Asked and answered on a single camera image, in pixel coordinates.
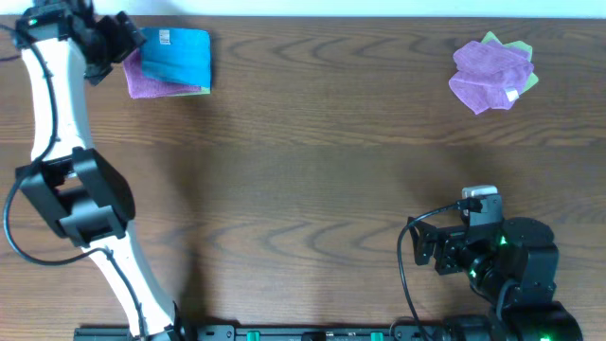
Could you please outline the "blue microfiber cloth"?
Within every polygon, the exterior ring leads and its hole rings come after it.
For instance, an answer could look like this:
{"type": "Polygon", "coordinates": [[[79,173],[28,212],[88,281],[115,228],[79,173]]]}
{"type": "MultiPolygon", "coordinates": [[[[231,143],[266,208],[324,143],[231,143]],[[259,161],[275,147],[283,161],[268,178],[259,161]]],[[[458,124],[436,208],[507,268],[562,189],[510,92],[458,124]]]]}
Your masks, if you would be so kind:
{"type": "Polygon", "coordinates": [[[144,76],[206,90],[211,88],[212,53],[207,31],[144,27],[142,33],[147,39],[140,48],[144,76]]]}

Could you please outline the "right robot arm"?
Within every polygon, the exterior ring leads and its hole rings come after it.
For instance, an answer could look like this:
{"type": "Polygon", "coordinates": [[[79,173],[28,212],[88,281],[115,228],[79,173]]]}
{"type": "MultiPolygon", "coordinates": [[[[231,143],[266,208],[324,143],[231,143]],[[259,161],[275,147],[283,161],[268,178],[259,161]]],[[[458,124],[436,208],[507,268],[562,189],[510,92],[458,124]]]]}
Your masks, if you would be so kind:
{"type": "Polygon", "coordinates": [[[423,340],[580,341],[579,323],[555,300],[560,253],[552,229],[531,218],[507,219],[494,186],[464,188],[462,197],[407,220],[417,265],[441,276],[463,273],[490,304],[485,315],[459,315],[438,327],[412,316],[423,340]]]}

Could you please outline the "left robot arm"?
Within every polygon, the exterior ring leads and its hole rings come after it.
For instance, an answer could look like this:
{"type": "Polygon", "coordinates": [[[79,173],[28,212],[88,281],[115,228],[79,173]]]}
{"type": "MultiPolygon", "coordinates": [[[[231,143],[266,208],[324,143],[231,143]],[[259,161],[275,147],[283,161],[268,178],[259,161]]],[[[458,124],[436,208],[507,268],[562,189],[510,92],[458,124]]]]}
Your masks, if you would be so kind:
{"type": "Polygon", "coordinates": [[[35,122],[31,162],[16,169],[3,209],[9,245],[24,260],[47,264],[12,237],[10,207],[22,192],[47,226],[81,251],[50,264],[91,259],[127,315],[124,331],[77,330],[77,338],[195,338],[147,263],[135,234],[131,189],[96,150],[87,115],[84,84],[99,84],[144,36],[125,12],[97,19],[90,1],[36,1],[9,32],[27,67],[35,122]]]}

